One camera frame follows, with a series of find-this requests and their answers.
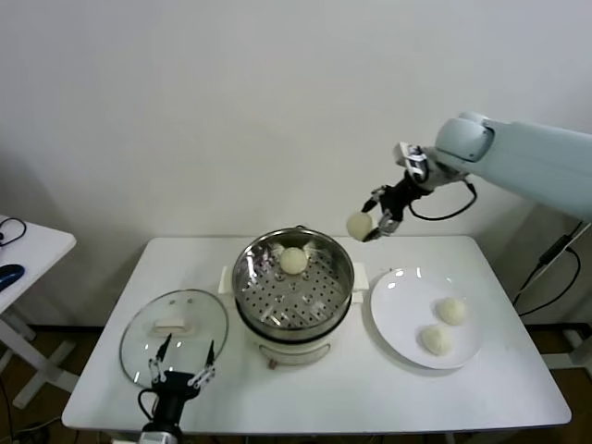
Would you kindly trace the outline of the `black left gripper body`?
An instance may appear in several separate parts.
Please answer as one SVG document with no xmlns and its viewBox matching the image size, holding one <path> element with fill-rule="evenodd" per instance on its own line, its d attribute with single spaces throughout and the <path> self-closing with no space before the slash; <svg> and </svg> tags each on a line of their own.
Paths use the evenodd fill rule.
<svg viewBox="0 0 592 444">
<path fill-rule="evenodd" d="M 200 394 L 200 388 L 190 383 L 192 374 L 165 371 L 162 376 L 152 382 L 152 391 L 157 397 L 154 407 L 153 420 L 155 422 L 179 422 L 188 401 Z"/>
</svg>

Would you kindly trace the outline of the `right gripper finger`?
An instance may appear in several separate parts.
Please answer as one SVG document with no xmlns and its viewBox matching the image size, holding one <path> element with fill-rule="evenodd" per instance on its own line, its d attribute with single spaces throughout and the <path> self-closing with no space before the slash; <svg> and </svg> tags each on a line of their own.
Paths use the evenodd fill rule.
<svg viewBox="0 0 592 444">
<path fill-rule="evenodd" d="M 363 211 L 370 212 L 381 202 L 381 196 L 385 193 L 386 186 L 380 186 L 371 191 L 370 198 L 364 203 Z"/>
<path fill-rule="evenodd" d="M 375 228 L 372 228 L 363 238 L 363 242 L 377 241 L 378 239 L 390 237 L 398 229 L 402 221 L 402 215 L 393 215 L 385 210 Z"/>
</svg>

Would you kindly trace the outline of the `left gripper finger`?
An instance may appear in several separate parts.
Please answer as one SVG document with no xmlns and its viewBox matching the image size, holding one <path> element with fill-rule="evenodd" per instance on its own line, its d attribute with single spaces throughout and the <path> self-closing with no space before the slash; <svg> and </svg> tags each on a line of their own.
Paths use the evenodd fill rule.
<svg viewBox="0 0 592 444">
<path fill-rule="evenodd" d="M 167 381 L 167 377 L 165 375 L 165 372 L 161 369 L 161 366 L 163 364 L 164 358 L 166 357 L 170 341 L 171 334 L 168 334 L 166 336 L 165 341 L 159 346 L 155 357 L 150 358 L 148 361 L 151 381 L 153 385 L 165 383 Z"/>
<path fill-rule="evenodd" d="M 215 342 L 212 340 L 206 356 L 205 365 L 202 371 L 189 379 L 187 385 L 191 388 L 205 387 L 216 375 L 215 369 Z"/>
</svg>

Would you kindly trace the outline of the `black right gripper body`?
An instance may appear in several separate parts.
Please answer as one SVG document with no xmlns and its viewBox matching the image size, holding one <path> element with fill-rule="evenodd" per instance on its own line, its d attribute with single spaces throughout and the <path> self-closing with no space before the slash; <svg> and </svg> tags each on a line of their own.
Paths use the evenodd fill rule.
<svg viewBox="0 0 592 444">
<path fill-rule="evenodd" d="M 419 200 L 432 193 L 420 187 L 413 177 L 405 172 L 401 181 L 396 185 L 385 185 L 381 195 L 381 209 L 383 214 L 389 211 L 392 218 L 403 218 L 403 212 L 413 201 Z"/>
</svg>

